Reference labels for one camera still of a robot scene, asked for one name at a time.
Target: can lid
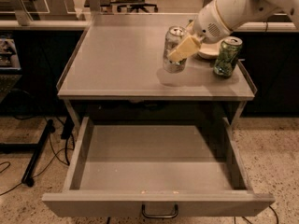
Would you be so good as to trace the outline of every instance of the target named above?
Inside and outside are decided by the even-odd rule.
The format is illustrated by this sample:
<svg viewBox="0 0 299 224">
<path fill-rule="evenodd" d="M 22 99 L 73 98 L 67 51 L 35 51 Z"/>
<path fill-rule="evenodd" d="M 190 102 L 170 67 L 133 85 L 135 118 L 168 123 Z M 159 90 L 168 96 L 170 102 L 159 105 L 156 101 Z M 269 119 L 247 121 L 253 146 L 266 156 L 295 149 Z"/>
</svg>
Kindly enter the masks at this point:
<svg viewBox="0 0 299 224">
<path fill-rule="evenodd" d="M 172 26 L 169 28 L 169 33 L 172 35 L 182 36 L 186 34 L 186 29 L 181 26 Z"/>
<path fill-rule="evenodd" d="M 224 39 L 224 42 L 227 43 L 228 45 L 232 46 L 241 46 L 242 45 L 242 40 L 240 38 L 234 37 L 234 36 L 228 36 Z"/>
</svg>

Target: drawer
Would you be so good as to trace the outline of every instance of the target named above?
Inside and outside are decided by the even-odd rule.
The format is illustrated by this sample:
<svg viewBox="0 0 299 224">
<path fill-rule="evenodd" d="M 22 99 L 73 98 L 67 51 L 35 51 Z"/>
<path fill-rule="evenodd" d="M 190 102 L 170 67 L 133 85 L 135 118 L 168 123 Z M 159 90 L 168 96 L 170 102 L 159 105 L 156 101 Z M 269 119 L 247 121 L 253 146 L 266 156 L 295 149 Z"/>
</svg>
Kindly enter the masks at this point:
<svg viewBox="0 0 299 224">
<path fill-rule="evenodd" d="M 101 124 L 85 117 L 61 193 L 59 217 L 256 216 L 254 193 L 227 119 L 195 124 Z"/>
</svg>

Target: black handle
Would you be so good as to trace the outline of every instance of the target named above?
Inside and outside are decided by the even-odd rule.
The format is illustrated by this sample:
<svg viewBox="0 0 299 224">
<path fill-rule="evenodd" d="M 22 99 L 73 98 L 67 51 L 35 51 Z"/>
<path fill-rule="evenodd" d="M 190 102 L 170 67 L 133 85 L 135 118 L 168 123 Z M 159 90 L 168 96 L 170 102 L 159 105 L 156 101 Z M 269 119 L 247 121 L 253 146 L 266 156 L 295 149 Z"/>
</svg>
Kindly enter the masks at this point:
<svg viewBox="0 0 299 224">
<path fill-rule="evenodd" d="M 169 215 L 151 215 L 146 213 L 146 205 L 142 205 L 142 215 L 145 218 L 175 218 L 178 215 L 178 205 L 175 204 L 175 212 Z"/>
</svg>

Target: speckled floor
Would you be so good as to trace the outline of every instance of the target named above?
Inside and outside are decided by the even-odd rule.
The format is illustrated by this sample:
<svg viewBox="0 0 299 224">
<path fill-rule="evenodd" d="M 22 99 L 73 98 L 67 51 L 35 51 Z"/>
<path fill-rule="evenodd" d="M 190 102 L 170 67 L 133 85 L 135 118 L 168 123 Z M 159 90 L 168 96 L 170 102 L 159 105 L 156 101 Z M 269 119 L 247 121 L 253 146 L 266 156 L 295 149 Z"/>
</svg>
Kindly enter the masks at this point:
<svg viewBox="0 0 299 224">
<path fill-rule="evenodd" d="M 35 169 L 39 174 L 53 159 L 50 141 L 58 151 L 64 147 L 61 140 L 62 124 L 56 118 L 55 133 L 50 136 Z M 1 142 L 35 142 L 38 140 L 46 121 L 43 118 L 15 120 L 0 118 Z M 277 211 L 280 223 L 299 223 L 299 118 L 241 118 L 235 127 L 234 138 L 245 163 L 255 192 L 272 193 L 276 202 L 272 205 Z M 0 163 L 11 163 L 0 173 L 0 192 L 3 193 L 21 182 L 22 174 L 30 160 L 31 153 L 0 153 Z M 64 153 L 59 157 L 64 160 Z M 56 159 L 46 171 L 35 178 L 35 185 L 28 188 L 19 185 L 10 193 L 0 196 L 1 223 L 107 223 L 106 218 L 57 217 L 42 203 L 45 192 L 62 190 L 67 166 Z M 252 223 L 276 223 L 270 209 L 257 217 L 248 217 Z M 189 217 L 171 220 L 150 220 L 144 218 L 115 218 L 111 224 L 130 223 L 234 223 L 232 217 Z M 247 223 L 241 217 L 236 223 Z"/>
</svg>

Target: silver can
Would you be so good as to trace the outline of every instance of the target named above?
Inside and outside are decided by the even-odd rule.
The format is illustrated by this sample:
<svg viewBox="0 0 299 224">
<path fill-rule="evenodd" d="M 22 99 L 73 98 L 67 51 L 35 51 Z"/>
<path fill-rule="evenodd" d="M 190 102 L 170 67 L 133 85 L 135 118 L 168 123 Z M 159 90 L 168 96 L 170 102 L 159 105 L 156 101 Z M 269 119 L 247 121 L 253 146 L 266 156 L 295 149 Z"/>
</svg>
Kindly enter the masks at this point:
<svg viewBox="0 0 299 224">
<path fill-rule="evenodd" d="M 214 72 L 222 77 L 230 77 L 242 49 L 242 40 L 234 36 L 228 36 L 221 42 L 219 55 L 214 64 Z"/>
<path fill-rule="evenodd" d="M 171 26 L 166 33 L 163 60 L 164 69 L 169 73 L 178 73 L 185 69 L 187 59 L 183 59 L 179 62 L 174 63 L 171 62 L 167 57 L 170 50 L 178 45 L 178 43 L 184 38 L 186 33 L 186 29 L 181 26 Z"/>
</svg>

